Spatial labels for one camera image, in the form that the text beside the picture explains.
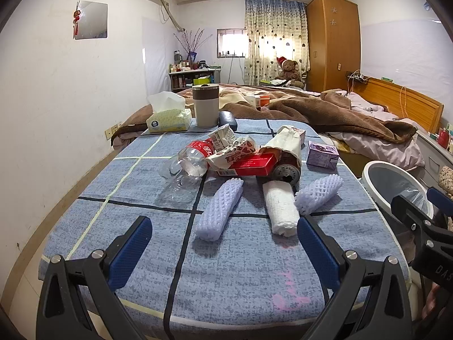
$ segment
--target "metal screw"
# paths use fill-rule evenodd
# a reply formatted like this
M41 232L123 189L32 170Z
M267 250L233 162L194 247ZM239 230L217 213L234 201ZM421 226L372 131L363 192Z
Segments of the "metal screw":
M50 259L50 261L51 261L52 263L58 263L58 262L61 261L61 257L60 257L59 254L56 254L55 256L53 256L53 257Z
M101 250L101 249L96 249L96 251L94 251L91 256L94 258L94 259L99 259L99 258L102 258L104 255L104 252Z
M392 264L392 265L396 265L398 263L398 259L396 257L393 257L393 256L390 256L389 257L389 262Z
M347 251L346 252L346 257L349 259L356 259L357 258L357 253L354 251Z

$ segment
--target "mirror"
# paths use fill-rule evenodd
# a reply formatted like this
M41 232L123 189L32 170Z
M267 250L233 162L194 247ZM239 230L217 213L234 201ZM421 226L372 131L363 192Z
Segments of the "mirror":
M74 38L107 38L107 8L106 3L81 1L77 9L80 19L76 23Z

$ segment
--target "red bottle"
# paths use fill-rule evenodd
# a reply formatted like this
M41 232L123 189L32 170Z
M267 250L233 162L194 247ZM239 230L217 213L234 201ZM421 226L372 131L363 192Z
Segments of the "red bottle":
M439 139L437 139L437 143L439 143L443 148L447 149L449 140L450 134L448 134L447 130L442 129L439 134Z

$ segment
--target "clear plastic bottle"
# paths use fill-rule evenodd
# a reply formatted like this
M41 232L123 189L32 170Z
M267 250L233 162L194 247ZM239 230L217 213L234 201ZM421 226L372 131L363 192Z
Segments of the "clear plastic bottle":
M166 161L159 168L159 175L166 179L174 190L193 188L208 171L206 158L213 154L211 139L193 141Z

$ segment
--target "polka dot curtain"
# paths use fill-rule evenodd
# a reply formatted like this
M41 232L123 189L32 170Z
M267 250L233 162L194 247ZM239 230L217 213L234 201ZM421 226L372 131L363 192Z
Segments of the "polka dot curtain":
M246 85L272 80L281 70L277 58L297 61L301 77L310 70L305 5L287 0L245 0L249 52L245 58Z

